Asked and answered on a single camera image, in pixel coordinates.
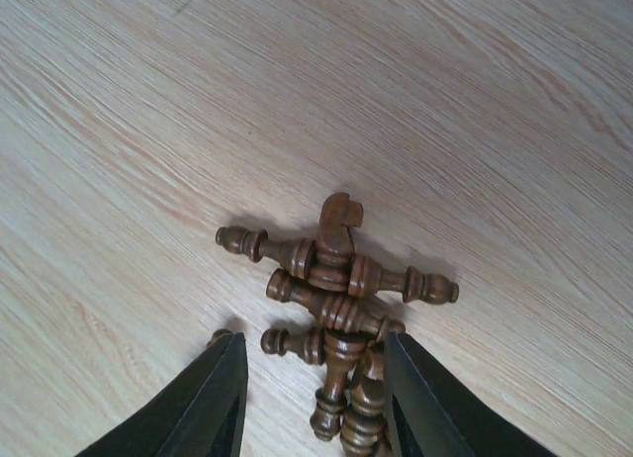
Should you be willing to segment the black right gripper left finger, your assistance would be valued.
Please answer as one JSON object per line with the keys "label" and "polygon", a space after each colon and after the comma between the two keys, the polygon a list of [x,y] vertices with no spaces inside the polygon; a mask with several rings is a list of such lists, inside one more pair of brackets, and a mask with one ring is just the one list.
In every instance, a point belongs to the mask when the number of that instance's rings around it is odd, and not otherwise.
{"label": "black right gripper left finger", "polygon": [[248,363],[241,332],[211,343],[162,391],[79,454],[89,456],[238,456]]}

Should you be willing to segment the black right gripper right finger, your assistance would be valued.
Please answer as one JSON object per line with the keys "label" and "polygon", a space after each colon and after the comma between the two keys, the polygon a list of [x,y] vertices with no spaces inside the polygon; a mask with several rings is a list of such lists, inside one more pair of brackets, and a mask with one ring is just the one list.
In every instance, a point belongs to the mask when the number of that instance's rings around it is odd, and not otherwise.
{"label": "black right gripper right finger", "polygon": [[482,402],[405,332],[385,347],[385,413],[395,456],[551,456]]}

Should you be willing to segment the dark knight chess piece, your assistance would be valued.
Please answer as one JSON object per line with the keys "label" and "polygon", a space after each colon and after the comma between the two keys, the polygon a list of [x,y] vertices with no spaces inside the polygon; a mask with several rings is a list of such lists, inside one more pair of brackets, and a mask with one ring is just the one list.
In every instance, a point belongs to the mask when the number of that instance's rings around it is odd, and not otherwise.
{"label": "dark knight chess piece", "polygon": [[362,226],[361,203],[345,192],[331,194],[322,204],[316,233],[316,258],[308,281],[327,291],[347,293],[355,254],[352,229]]}

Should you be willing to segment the pile of dark chess pieces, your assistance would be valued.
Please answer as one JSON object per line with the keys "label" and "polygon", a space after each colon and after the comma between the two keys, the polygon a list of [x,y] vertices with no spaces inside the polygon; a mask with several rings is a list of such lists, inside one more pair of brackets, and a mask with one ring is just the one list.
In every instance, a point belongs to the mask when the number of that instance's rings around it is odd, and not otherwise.
{"label": "pile of dark chess pieces", "polygon": [[385,344],[390,332],[406,327],[372,312],[367,302],[379,292],[397,292],[404,303],[454,303],[458,284],[413,266],[403,272],[389,270],[355,248],[347,293],[332,292],[308,281],[316,235],[276,240],[264,229],[230,226],[217,230],[216,242],[253,262],[276,261],[279,267],[270,276],[267,297],[300,305],[315,319],[315,325],[301,333],[269,328],[260,339],[266,354],[292,352],[309,365],[325,366],[310,418],[314,435],[323,441],[338,437],[348,456],[392,455],[385,416]]}

